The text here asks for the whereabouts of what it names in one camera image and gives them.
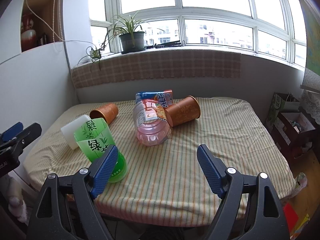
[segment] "silver screw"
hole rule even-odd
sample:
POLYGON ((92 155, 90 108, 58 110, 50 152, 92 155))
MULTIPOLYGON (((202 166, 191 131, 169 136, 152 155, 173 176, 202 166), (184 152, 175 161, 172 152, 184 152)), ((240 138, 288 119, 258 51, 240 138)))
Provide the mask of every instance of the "silver screw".
POLYGON ((230 174, 235 174, 236 173, 236 169, 230 167, 230 168, 227 169, 227 172, 229 172, 230 174))
POLYGON ((260 173, 260 177, 263 179, 266 179, 268 177, 268 175, 264 172, 260 173))
POLYGON ((82 168, 79 172, 80 172, 80 174, 86 174, 86 173, 88 173, 88 169, 82 168))
POLYGON ((48 175, 48 179, 54 179, 56 177, 56 174, 55 173, 50 173, 48 175))

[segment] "checkered cloth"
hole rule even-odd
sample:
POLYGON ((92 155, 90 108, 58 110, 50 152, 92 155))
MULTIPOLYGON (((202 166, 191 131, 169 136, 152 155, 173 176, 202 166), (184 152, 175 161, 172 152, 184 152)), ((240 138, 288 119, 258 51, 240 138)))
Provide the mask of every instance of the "checkered cloth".
POLYGON ((71 70, 76 88, 129 80, 225 77, 240 78, 241 53, 212 49, 148 49, 115 54, 71 70))
MULTIPOLYGON (((119 114, 110 130, 128 164, 127 176, 107 184, 95 200, 100 212, 121 219, 164 225, 209 225, 220 199, 210 190, 197 161, 196 151, 206 144, 227 167, 256 176, 266 172, 279 198, 291 194, 295 181, 288 163, 248 102, 233 98, 198 98, 201 117, 172 129, 161 145, 147 147, 135 137, 134 101, 116 102, 119 114)), ((82 104, 67 110, 39 139, 24 167, 31 184, 40 189, 51 172, 58 176, 89 167, 77 148, 72 150, 60 128, 102 104, 82 104)), ((247 204, 243 194, 239 217, 247 204)))

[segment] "vase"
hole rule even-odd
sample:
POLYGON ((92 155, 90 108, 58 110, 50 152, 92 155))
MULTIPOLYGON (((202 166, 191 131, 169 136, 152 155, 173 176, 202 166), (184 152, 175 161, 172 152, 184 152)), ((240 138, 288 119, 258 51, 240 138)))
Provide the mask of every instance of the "vase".
POLYGON ((22 16, 21 22, 21 50, 26 51, 36 47, 36 31, 32 29, 33 20, 32 13, 22 16))

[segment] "orange paper cup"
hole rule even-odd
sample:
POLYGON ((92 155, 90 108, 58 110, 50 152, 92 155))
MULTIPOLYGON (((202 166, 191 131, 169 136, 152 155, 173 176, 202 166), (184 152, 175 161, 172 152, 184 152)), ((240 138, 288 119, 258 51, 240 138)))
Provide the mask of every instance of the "orange paper cup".
POLYGON ((198 119, 201 115, 200 106, 192 96, 188 96, 177 104, 169 106, 164 111, 171 127, 198 119))
POLYGON ((95 110, 92 110, 90 112, 90 118, 103 118, 107 122, 107 124, 110 125, 112 121, 116 118, 118 113, 118 107, 113 103, 109 103, 104 106, 100 106, 95 110))

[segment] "wall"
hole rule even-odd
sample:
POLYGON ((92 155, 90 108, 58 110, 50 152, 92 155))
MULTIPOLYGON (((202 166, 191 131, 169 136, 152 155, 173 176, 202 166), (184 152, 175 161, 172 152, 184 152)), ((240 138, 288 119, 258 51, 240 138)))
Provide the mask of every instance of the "wall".
POLYGON ((87 42, 92 42, 88 0, 63 0, 63 31, 66 42, 69 65, 75 67, 79 60, 86 55, 87 42))
POLYGON ((297 98, 304 72, 268 59, 242 55, 241 78, 183 78, 109 83, 77 89, 81 103, 133 100, 139 91, 172 89, 174 98, 226 96, 248 101, 264 122, 274 92, 297 98))
MULTIPOLYGON (((12 0, 0 18, 0 133, 17 122, 24 127, 38 122, 44 133, 77 103, 62 42, 21 53, 22 5, 23 0, 12 0)), ((31 148, 25 148, 21 163, 31 148)), ((22 164, 11 175, 28 183, 22 164)))

